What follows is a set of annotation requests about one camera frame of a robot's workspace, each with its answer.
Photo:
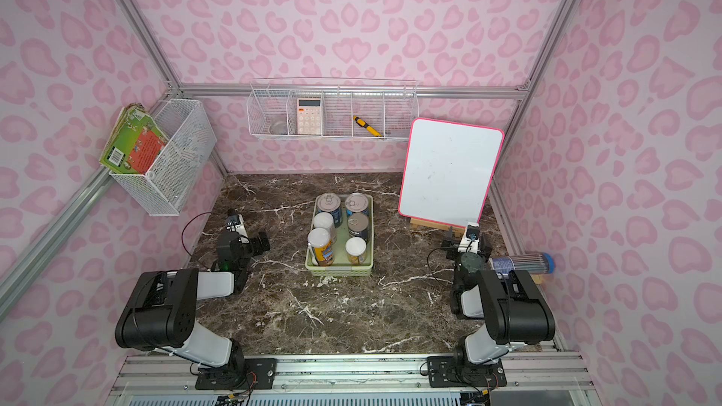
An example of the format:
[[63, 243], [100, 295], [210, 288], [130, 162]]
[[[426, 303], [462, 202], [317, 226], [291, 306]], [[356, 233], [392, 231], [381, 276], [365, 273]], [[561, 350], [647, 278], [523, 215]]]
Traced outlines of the white lid yellow can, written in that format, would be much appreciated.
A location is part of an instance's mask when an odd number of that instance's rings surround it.
[[327, 229], [316, 227], [308, 233], [308, 250], [313, 266], [330, 266], [334, 262], [333, 239]]

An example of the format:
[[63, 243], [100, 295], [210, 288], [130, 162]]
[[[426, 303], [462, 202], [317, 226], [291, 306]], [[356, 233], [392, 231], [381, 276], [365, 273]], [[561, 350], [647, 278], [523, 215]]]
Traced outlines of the white lid can back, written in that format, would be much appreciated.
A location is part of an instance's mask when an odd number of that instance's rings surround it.
[[313, 218], [313, 227], [316, 229], [325, 229], [329, 233], [330, 241], [337, 241], [334, 216], [329, 214], [329, 212], [320, 212], [319, 214], [316, 214]]

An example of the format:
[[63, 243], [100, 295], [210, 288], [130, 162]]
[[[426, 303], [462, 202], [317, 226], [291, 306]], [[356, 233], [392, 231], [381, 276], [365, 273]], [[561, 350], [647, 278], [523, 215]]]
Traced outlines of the blue soup can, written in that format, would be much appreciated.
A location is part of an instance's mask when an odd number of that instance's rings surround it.
[[353, 214], [369, 215], [370, 201], [369, 198], [362, 193], [352, 193], [344, 201], [344, 206], [348, 216]]
[[334, 227], [340, 227], [342, 224], [342, 210], [340, 197], [335, 193], [324, 193], [316, 199], [316, 214], [325, 212], [333, 218]]

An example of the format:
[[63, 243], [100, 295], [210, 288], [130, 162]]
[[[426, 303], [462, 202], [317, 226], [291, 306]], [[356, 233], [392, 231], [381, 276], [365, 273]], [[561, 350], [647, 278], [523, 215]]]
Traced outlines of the green plastic basket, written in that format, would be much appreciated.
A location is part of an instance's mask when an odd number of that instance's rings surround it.
[[[351, 265], [350, 261], [347, 259], [347, 253], [345, 251], [345, 244], [346, 242], [352, 238], [349, 235], [348, 229], [347, 229], [347, 212], [344, 206], [344, 201], [348, 197], [348, 195], [342, 195], [337, 194], [340, 197], [341, 200], [341, 210], [342, 210], [342, 224], [340, 227], [336, 227], [336, 233], [337, 233], [337, 241], [333, 242], [333, 250], [334, 250], [334, 262], [330, 266], [313, 266], [311, 264], [311, 254], [310, 251], [306, 250], [306, 269], [310, 271], [314, 276], [334, 276], [334, 277], [359, 277], [359, 276], [369, 276], [372, 273], [372, 268], [374, 265], [374, 220], [373, 220], [373, 214], [374, 214], [374, 201], [371, 195], [365, 194], [370, 201], [370, 208], [369, 208], [369, 215], [368, 218], [370, 220], [370, 238], [367, 242], [368, 250], [367, 250], [367, 258], [366, 262], [362, 265]], [[313, 218], [316, 215], [316, 199], [314, 202], [314, 209], [313, 209], [313, 216], [311, 219], [311, 225], [309, 228], [308, 233], [315, 229], [313, 227]]]

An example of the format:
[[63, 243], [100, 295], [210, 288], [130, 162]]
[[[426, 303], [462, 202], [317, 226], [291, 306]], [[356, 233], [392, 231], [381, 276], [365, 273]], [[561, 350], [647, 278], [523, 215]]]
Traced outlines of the blue lid pencil jar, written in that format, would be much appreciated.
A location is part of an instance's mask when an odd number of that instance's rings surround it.
[[522, 255], [510, 255], [506, 257], [495, 257], [488, 260], [490, 268], [507, 276], [512, 271], [527, 271], [533, 276], [538, 274], [552, 274], [555, 270], [555, 263], [547, 253], [535, 252]]

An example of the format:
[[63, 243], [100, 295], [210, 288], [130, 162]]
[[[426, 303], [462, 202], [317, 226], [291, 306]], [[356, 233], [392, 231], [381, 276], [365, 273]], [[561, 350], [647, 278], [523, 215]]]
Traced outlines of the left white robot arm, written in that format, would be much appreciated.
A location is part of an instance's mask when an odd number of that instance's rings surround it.
[[120, 314], [115, 340], [123, 349], [162, 351], [199, 366], [200, 377], [242, 376], [240, 344], [197, 320], [197, 304], [243, 292], [252, 259], [271, 249], [267, 233], [248, 234], [242, 214], [230, 210], [216, 241], [212, 268], [145, 272]]

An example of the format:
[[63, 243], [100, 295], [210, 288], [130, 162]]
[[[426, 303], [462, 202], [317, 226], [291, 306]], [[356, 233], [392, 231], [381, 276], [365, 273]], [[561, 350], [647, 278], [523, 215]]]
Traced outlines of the wooden whiteboard stand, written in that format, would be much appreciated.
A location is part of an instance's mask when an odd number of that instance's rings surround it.
[[443, 231], [451, 231], [453, 234], [460, 235], [464, 232], [464, 227], [457, 227], [442, 223], [437, 223], [434, 221], [428, 221], [428, 220], [422, 220], [417, 218], [411, 218], [410, 224], [413, 227], [413, 229], [417, 229], [418, 227], [428, 227], [428, 229], [437, 229], [437, 230], [443, 230]]

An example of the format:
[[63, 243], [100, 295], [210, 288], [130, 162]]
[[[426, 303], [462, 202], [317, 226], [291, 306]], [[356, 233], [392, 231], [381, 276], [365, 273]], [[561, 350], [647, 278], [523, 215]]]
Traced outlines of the pink framed whiteboard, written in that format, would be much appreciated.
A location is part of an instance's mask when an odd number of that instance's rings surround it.
[[453, 227], [479, 221], [503, 142], [495, 128], [414, 120], [399, 214]]

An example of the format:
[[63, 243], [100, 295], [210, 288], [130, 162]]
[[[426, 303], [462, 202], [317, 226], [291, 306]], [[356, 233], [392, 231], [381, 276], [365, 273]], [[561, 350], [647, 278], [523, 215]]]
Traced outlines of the clear tape roll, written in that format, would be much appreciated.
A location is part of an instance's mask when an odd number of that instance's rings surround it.
[[286, 120], [274, 121], [269, 127], [270, 135], [288, 135], [288, 122]]

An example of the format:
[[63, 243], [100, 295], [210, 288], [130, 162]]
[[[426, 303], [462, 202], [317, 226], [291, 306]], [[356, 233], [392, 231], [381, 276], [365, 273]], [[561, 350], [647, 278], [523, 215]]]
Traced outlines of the green red booklet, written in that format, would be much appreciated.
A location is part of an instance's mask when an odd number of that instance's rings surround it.
[[169, 138], [140, 103], [124, 107], [99, 162], [111, 172], [145, 175]]

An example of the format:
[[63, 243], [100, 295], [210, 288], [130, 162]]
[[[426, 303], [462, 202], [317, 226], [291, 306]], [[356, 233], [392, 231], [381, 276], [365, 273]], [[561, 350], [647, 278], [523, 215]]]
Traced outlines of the pink calculator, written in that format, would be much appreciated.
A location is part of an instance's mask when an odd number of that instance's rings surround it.
[[323, 101], [321, 98], [297, 100], [297, 133], [299, 135], [323, 134]]

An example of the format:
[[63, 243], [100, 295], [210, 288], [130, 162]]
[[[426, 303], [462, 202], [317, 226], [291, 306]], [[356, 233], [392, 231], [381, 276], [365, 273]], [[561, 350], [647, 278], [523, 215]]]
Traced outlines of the yellow black utility knife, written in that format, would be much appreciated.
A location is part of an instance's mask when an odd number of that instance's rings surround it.
[[363, 120], [363, 118], [359, 118], [358, 116], [353, 117], [353, 121], [361, 128], [365, 129], [368, 133], [370, 133], [374, 137], [382, 137], [383, 135], [377, 131], [375, 128], [373, 128], [366, 120]]

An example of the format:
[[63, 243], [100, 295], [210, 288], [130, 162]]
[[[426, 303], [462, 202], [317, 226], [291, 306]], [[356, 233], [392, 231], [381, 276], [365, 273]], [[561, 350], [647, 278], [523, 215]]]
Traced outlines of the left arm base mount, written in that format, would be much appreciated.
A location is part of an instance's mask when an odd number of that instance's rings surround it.
[[244, 361], [242, 368], [200, 368], [195, 390], [270, 390], [276, 378], [277, 366], [278, 359], [275, 358], [250, 358]]

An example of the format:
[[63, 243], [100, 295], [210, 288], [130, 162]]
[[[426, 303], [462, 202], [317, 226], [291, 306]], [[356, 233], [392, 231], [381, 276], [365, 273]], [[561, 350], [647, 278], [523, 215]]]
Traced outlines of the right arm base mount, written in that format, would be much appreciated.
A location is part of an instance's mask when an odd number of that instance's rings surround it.
[[425, 370], [430, 387], [474, 387], [494, 390], [508, 385], [506, 370], [500, 361], [487, 365], [458, 362], [452, 356], [430, 356]]

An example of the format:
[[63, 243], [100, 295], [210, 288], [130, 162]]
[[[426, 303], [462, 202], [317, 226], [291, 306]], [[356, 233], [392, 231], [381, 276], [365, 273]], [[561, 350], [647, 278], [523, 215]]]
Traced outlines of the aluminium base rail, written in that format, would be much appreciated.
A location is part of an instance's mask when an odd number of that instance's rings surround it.
[[513, 353], [481, 385], [443, 379], [428, 355], [254, 356], [259, 369], [233, 389], [199, 390], [197, 371], [170, 356], [130, 356], [107, 405], [598, 405], [581, 356], [573, 351]]

